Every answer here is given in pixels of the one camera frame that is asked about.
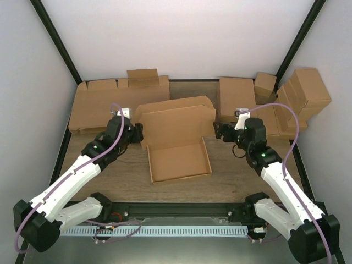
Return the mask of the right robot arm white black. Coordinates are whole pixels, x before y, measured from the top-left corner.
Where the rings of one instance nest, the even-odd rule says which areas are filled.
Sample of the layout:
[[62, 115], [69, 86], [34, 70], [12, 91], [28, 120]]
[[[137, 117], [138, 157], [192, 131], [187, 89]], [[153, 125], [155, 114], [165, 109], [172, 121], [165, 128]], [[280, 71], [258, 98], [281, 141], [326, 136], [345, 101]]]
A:
[[279, 207], [263, 192], [250, 195], [246, 198], [245, 217], [252, 222], [261, 218], [276, 229], [287, 240], [298, 263], [331, 261], [339, 248], [339, 221], [324, 213], [293, 181], [280, 155], [268, 146], [263, 121], [242, 115], [237, 123], [215, 122], [213, 126], [217, 139], [233, 142], [245, 151], [248, 165], [283, 204]]

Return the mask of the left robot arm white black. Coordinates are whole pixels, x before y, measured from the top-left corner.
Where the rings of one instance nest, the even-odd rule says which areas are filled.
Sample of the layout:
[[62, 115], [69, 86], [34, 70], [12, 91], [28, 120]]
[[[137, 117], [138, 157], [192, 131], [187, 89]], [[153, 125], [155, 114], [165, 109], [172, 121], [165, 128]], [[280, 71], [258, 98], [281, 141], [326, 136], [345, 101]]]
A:
[[130, 110], [113, 113], [104, 132], [81, 151], [73, 165], [50, 187], [29, 202], [13, 207], [16, 237], [22, 237], [38, 252], [48, 250], [62, 233], [82, 222], [105, 226], [108, 230], [123, 225], [110, 222], [112, 202], [96, 192], [84, 201], [67, 206], [70, 199], [91, 179], [120, 157], [130, 143], [140, 142], [137, 127], [130, 121]]

